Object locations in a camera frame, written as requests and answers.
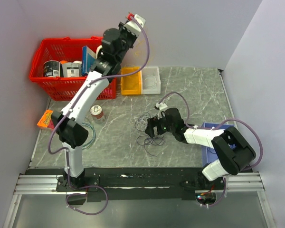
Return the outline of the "white paper roll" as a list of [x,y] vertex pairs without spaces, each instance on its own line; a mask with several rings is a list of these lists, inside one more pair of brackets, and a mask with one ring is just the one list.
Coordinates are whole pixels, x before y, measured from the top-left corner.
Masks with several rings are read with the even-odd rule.
[[100,54],[101,50],[102,50],[102,45],[99,45],[99,46],[97,47],[96,53],[95,53],[95,58],[96,58],[96,59],[98,58],[98,55]]

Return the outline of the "grey labelled can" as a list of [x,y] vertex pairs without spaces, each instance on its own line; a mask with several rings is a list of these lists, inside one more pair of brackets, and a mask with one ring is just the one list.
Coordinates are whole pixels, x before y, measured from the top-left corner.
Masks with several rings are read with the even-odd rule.
[[67,62],[62,64],[62,69],[64,78],[82,76],[80,63]]

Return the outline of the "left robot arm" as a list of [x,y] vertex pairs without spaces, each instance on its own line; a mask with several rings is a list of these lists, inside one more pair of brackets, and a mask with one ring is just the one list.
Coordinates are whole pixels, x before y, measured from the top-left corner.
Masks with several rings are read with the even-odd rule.
[[145,33],[143,27],[144,22],[135,18],[120,23],[118,28],[107,29],[86,80],[67,106],[52,113],[53,132],[58,134],[65,151],[64,178],[74,191],[81,190],[85,184],[82,149],[88,130],[82,122],[94,101],[121,70],[127,51],[133,48],[138,36]]

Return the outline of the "red plastic shopping basket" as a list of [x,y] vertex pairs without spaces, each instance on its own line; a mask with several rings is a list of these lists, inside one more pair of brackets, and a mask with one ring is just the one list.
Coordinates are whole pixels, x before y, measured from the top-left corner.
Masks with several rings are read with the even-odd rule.
[[82,47],[92,51],[101,45],[102,37],[85,39],[46,38],[36,51],[29,78],[37,83],[53,100],[70,101],[82,86],[86,77],[43,77],[43,65],[50,60],[73,62],[82,59]]

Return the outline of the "white plastic bin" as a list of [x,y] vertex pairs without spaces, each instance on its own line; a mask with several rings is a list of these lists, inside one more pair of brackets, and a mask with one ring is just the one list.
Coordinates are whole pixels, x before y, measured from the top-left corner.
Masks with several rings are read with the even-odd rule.
[[159,68],[156,66],[145,67],[142,71],[142,95],[157,95],[161,93],[161,80]]

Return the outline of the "orange pink snack box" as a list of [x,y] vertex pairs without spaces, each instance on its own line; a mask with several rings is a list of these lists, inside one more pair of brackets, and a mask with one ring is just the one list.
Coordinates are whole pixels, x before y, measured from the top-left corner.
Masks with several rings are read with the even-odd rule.
[[48,130],[54,130],[54,124],[52,121],[52,110],[46,110],[40,120],[37,123],[37,126],[40,129],[48,129]]

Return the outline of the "black labelled can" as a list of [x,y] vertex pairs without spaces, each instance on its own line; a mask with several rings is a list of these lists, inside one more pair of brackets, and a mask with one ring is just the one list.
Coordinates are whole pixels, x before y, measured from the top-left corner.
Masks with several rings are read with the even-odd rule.
[[60,62],[50,60],[43,65],[43,77],[60,77]]

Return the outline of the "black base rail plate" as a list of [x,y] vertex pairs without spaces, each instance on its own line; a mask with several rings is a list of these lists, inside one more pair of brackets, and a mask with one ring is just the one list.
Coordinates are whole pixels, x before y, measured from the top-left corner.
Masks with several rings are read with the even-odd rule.
[[57,180],[57,192],[82,193],[88,202],[102,200],[195,200],[198,191],[224,188],[222,177],[208,181],[201,168],[190,167],[121,167],[87,168],[78,178],[67,175]]

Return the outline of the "blue plastic bin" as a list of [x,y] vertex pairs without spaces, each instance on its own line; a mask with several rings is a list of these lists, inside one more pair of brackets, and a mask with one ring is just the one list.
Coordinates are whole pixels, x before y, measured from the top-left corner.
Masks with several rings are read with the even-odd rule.
[[[202,124],[202,127],[205,127],[205,128],[215,128],[217,126],[218,126],[217,123],[204,122]],[[201,151],[202,151],[202,165],[203,165],[203,167],[205,167],[209,163],[214,162],[218,158],[217,154],[213,148],[202,146]]]

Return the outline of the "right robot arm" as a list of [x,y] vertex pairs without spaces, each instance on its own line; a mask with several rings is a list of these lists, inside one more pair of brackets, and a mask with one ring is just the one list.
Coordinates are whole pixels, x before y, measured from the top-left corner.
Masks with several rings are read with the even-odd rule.
[[201,129],[186,124],[177,108],[160,111],[156,116],[148,118],[144,132],[151,138],[155,134],[171,133],[179,142],[212,148],[217,159],[204,166],[194,180],[203,189],[209,189],[218,178],[250,170],[250,163],[256,158],[255,150],[234,126],[227,129]]

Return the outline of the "blue book box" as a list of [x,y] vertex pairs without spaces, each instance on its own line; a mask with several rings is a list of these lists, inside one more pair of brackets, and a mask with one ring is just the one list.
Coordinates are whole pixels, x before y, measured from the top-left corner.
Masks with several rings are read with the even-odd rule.
[[93,50],[91,50],[88,46],[83,46],[82,47],[82,65],[81,65],[82,76],[88,75],[95,59],[96,59],[96,53]]

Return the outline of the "yellow plastic bin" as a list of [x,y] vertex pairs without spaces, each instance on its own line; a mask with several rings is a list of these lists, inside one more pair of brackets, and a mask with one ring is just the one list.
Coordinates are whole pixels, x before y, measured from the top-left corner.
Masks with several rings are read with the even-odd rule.
[[142,82],[141,71],[121,78],[121,94],[122,95],[141,95]]

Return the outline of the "small tin can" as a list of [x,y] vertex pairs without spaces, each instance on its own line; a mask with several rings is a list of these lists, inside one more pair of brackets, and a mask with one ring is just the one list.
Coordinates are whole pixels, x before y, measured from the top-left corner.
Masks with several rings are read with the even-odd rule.
[[102,124],[105,121],[104,112],[99,105],[94,105],[90,108],[90,114],[93,118],[93,121],[97,124]]

